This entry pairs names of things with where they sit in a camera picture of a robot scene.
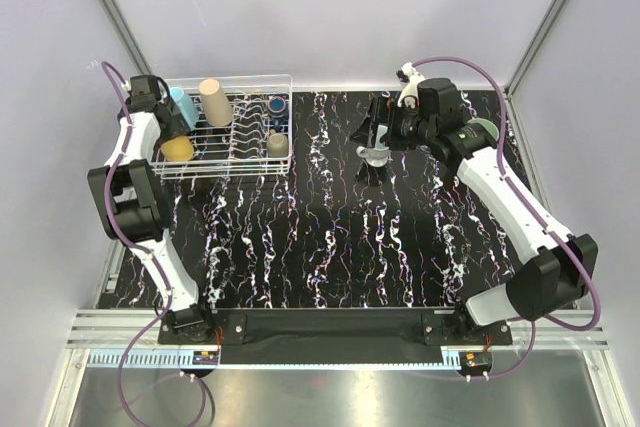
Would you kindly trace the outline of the light blue cup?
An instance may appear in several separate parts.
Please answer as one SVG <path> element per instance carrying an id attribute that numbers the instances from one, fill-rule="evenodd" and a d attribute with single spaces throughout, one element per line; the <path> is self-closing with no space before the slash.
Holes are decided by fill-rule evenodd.
<path id="1" fill-rule="evenodd" d="M 199 120 L 199 111 L 191 96 L 180 87 L 171 87 L 170 95 L 179 108 L 189 130 L 193 131 Z"/>

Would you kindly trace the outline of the yellow cup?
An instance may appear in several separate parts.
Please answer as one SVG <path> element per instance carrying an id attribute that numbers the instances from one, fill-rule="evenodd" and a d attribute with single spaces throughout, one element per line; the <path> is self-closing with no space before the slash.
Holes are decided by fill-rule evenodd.
<path id="1" fill-rule="evenodd" d="M 194 156 L 194 147 L 187 136 L 178 136 L 160 145 L 166 162 L 189 162 Z"/>

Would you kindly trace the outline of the white grey mug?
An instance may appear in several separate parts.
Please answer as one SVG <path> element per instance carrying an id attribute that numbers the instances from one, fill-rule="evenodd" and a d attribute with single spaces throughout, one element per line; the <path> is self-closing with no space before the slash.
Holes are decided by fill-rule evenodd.
<path id="1" fill-rule="evenodd" d="M 356 148 L 357 156 L 371 167 L 385 167 L 390 159 L 389 147 L 382 141 L 386 133 L 387 126 L 379 125 L 367 145 Z"/>

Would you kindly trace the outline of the tan beige tall cup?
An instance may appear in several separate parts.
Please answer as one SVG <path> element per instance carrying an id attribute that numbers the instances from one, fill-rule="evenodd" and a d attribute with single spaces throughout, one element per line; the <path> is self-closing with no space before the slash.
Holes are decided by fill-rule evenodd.
<path id="1" fill-rule="evenodd" d="M 207 122 L 216 128 L 228 127 L 233 120 L 233 107 L 220 82 L 214 78 L 201 81 L 199 94 Z"/>

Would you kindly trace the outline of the mint green cup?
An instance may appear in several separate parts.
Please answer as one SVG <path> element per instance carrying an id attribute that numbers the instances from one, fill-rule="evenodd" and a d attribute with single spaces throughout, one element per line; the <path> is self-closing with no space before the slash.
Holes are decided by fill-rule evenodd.
<path id="1" fill-rule="evenodd" d="M 469 121 L 469 124 L 477 124 L 484 128 L 484 130 L 495 140 L 498 141 L 500 137 L 500 129 L 490 120 L 484 118 L 473 118 Z"/>

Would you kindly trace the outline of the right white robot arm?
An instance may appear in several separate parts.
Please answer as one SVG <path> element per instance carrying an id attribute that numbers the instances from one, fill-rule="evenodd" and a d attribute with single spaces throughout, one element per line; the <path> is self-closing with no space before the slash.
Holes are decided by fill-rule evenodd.
<path id="1" fill-rule="evenodd" d="M 407 80 L 396 99 L 375 97 L 350 139 L 357 155 L 375 168 L 385 166 L 393 150 L 427 147 L 480 198 L 511 240 L 521 267 L 505 283 L 457 307 L 454 331 L 463 342 L 480 341 L 502 321 L 550 318 L 592 293 L 595 240 L 555 220 L 511 173 L 498 150 L 497 127 L 466 119 L 462 94 L 451 80 L 418 76 Z"/>

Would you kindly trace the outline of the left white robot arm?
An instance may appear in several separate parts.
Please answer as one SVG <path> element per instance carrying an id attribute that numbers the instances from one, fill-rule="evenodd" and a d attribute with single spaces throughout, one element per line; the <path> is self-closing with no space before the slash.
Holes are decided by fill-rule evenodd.
<path id="1" fill-rule="evenodd" d="M 175 336 L 206 342 L 215 333 L 216 319 L 171 240 L 170 202 L 151 166 L 159 143 L 187 134 L 188 123 L 160 77 L 134 76 L 118 95 L 122 106 L 114 150 L 102 167 L 87 174 L 101 224 L 154 281 L 162 298 L 163 327 Z"/>

